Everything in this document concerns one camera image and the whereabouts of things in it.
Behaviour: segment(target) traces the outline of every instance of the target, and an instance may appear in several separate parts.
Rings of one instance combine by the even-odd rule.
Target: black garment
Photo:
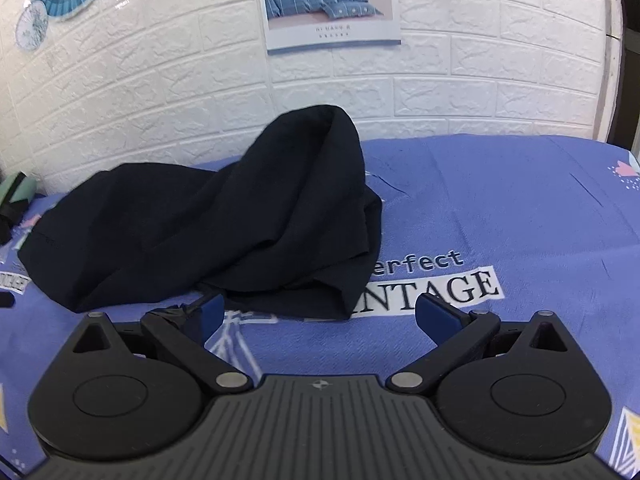
[[[281,115],[217,173],[123,164],[46,212],[18,256],[69,310],[155,302],[199,282],[228,308],[348,318],[380,250],[382,202],[338,107]]]

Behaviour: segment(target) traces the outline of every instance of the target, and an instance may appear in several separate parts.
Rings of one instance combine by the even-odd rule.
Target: green object
[[[0,184],[0,245],[11,240],[11,229],[22,221],[36,193],[36,180],[19,171]]]

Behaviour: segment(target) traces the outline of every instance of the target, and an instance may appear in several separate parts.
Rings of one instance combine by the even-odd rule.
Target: poster picture
[[[267,51],[400,43],[398,0],[260,0]]]

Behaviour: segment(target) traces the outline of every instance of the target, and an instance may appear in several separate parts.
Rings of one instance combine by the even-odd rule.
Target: gray ribbed surface
[[[257,390],[220,398],[193,433],[156,456],[109,465],[54,458],[29,476],[29,480],[615,478],[593,456],[543,466],[485,457],[443,430],[425,400],[383,390],[373,376],[268,376]]]

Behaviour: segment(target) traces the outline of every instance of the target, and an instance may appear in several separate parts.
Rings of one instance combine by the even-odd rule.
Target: white brick wall
[[[97,0],[15,46],[0,0],[0,164],[67,190],[121,162],[241,153],[277,114],[340,105],[363,139],[593,137],[603,0],[400,0],[402,45],[267,56],[256,0]]]

